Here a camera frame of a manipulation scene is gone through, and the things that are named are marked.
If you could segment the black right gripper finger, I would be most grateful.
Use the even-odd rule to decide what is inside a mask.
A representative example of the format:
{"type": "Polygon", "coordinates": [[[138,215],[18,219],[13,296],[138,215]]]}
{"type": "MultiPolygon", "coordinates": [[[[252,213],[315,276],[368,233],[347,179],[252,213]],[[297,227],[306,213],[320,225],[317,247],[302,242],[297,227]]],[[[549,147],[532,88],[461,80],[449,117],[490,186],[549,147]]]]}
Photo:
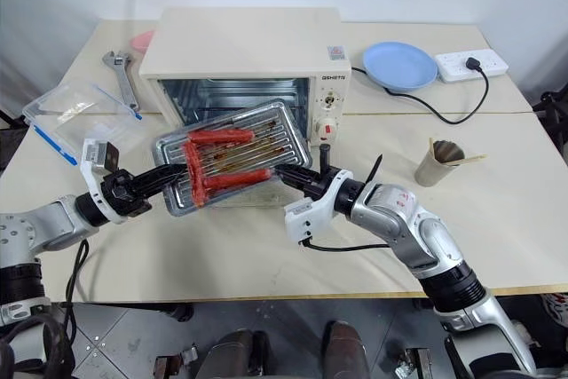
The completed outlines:
{"type": "Polygon", "coordinates": [[[317,171],[299,165],[278,164],[274,170],[283,181],[315,181],[318,178],[317,171]]]}
{"type": "Polygon", "coordinates": [[[280,174],[281,181],[302,193],[306,192],[306,187],[311,184],[311,178],[302,174],[280,174]]]}

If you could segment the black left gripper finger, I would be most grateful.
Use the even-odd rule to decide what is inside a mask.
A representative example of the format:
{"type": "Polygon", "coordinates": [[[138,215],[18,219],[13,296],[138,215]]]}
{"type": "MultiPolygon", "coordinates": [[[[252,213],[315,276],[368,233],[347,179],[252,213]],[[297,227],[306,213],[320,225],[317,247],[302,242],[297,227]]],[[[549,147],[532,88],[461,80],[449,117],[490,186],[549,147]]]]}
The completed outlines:
{"type": "Polygon", "coordinates": [[[175,184],[178,176],[138,178],[138,196],[152,197],[162,192],[167,186],[175,184]]]}
{"type": "Polygon", "coordinates": [[[169,185],[187,173],[184,164],[163,164],[133,178],[134,185],[169,185]]]}

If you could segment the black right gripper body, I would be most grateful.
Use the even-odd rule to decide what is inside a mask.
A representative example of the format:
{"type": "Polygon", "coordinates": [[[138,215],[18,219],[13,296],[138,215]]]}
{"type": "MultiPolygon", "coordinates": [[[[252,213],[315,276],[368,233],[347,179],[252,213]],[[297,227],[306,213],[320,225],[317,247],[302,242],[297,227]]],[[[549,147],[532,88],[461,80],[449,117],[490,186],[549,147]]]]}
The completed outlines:
{"type": "Polygon", "coordinates": [[[340,172],[339,168],[330,163],[330,151],[330,144],[319,146],[319,172],[311,174],[308,184],[303,189],[305,197],[310,197],[312,200],[321,199],[340,172]]]}

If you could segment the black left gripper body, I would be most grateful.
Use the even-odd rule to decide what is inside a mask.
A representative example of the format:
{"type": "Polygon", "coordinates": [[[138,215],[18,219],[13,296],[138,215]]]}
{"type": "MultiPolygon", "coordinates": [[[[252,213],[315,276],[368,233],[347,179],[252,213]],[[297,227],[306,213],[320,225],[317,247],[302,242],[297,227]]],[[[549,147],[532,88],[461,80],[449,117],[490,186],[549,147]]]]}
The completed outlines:
{"type": "Polygon", "coordinates": [[[152,206],[147,200],[148,173],[137,176],[126,169],[119,169],[103,177],[101,189],[111,208],[122,217],[137,217],[149,211],[152,206]]]}

